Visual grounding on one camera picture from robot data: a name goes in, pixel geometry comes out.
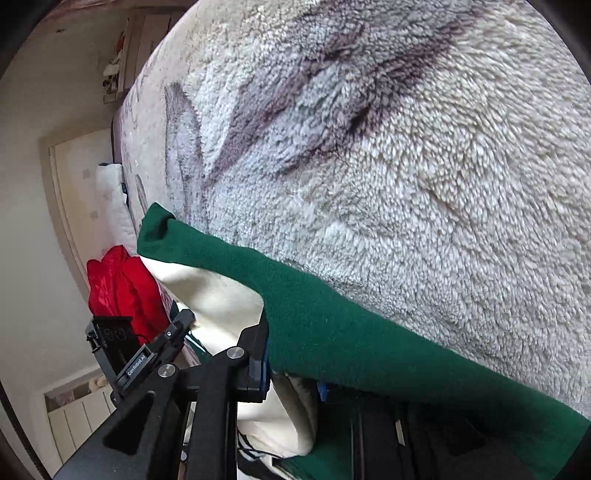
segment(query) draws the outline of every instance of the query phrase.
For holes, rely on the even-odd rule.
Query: fluffy white blanket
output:
[[[200,0],[122,156],[148,204],[591,417],[590,98],[525,0]]]

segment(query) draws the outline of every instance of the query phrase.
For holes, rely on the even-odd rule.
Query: red satin cloth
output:
[[[86,271],[93,315],[132,317],[140,343],[151,342],[170,325],[158,284],[141,259],[130,257],[123,245],[111,248],[101,261],[89,260]]]

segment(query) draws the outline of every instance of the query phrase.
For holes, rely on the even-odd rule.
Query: white wall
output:
[[[108,127],[114,106],[102,103],[102,69],[125,20],[123,11],[93,11],[45,25],[0,80],[0,379],[33,444],[32,393],[94,364],[90,313],[57,241],[41,162],[48,139]]]

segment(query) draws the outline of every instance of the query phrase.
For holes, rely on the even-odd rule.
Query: textured fabric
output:
[[[591,417],[590,98],[526,0],[200,0],[121,150],[140,219],[158,202]]]
[[[151,342],[170,324],[158,284],[140,257],[130,257],[122,245],[111,248],[101,261],[86,264],[93,315],[131,317],[140,343]]]
[[[200,233],[158,204],[144,218],[138,253],[216,271],[258,292],[274,370],[464,411],[540,479],[553,478],[589,426],[553,398],[361,308],[310,274]]]

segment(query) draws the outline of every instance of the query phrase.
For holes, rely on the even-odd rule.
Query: screw head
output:
[[[226,355],[232,359],[240,358],[242,355],[244,355],[244,348],[233,346],[229,348],[228,351],[226,351]]]
[[[176,370],[177,369],[173,364],[160,365],[160,368],[158,369],[158,375],[163,378],[172,377]]]

